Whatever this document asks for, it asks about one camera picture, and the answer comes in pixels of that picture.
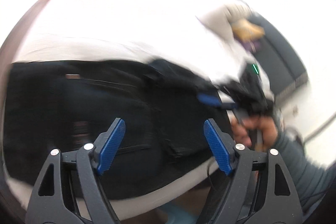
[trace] yellow object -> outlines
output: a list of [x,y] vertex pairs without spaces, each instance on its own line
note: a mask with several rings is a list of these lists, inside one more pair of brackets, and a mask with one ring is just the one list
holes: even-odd
[[251,42],[265,35],[262,27],[252,24],[246,19],[241,19],[232,24],[232,31],[242,42]]

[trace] white fabric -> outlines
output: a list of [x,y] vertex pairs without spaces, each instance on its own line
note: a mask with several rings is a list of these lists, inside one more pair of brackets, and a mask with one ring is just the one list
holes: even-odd
[[[215,84],[229,77],[238,80],[245,60],[252,57],[233,37],[224,39],[232,33],[227,17],[241,17],[248,10],[243,4],[226,1],[215,2],[225,11],[221,22],[227,23],[219,36],[195,16],[201,10],[199,15],[205,16],[205,7],[213,0],[51,0],[27,34],[15,62],[125,59],[146,63],[164,58]],[[261,76],[269,90],[263,71]],[[148,195],[112,201],[117,216],[130,218],[178,197],[206,178],[207,165],[208,161]],[[217,168],[212,164],[210,173]],[[31,187],[8,181],[26,208]],[[85,213],[85,206],[80,207]]]

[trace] green light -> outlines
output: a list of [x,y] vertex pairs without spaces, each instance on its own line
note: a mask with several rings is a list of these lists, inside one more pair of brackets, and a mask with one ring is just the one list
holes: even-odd
[[257,74],[259,74],[259,71],[258,71],[257,67],[255,66],[255,64],[253,64],[253,68],[254,68],[255,72],[256,72]]

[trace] blue gripper pad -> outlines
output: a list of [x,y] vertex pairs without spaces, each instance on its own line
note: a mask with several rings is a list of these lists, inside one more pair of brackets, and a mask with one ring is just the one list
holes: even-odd
[[110,169],[112,161],[117,153],[117,150],[120,146],[122,139],[124,138],[126,131],[125,122],[121,119],[115,119],[110,128],[102,134],[105,134],[101,141],[107,138],[104,143],[104,146],[97,151],[97,173],[98,175],[102,175],[104,171]]
[[233,142],[233,139],[229,134],[222,133],[213,119],[209,119],[204,122],[203,130],[204,136],[208,141],[209,147],[216,159],[219,169],[227,176],[230,175],[233,171],[231,163],[234,160],[233,146],[235,143]]

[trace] person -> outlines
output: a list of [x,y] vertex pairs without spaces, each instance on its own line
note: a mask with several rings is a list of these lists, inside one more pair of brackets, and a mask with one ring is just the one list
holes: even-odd
[[299,144],[289,139],[279,130],[272,117],[249,117],[239,124],[231,119],[231,127],[236,143],[250,147],[248,130],[262,131],[264,151],[274,148],[279,151],[293,179],[302,206],[303,218],[307,219],[317,208],[336,177],[336,164],[328,169],[310,163]]

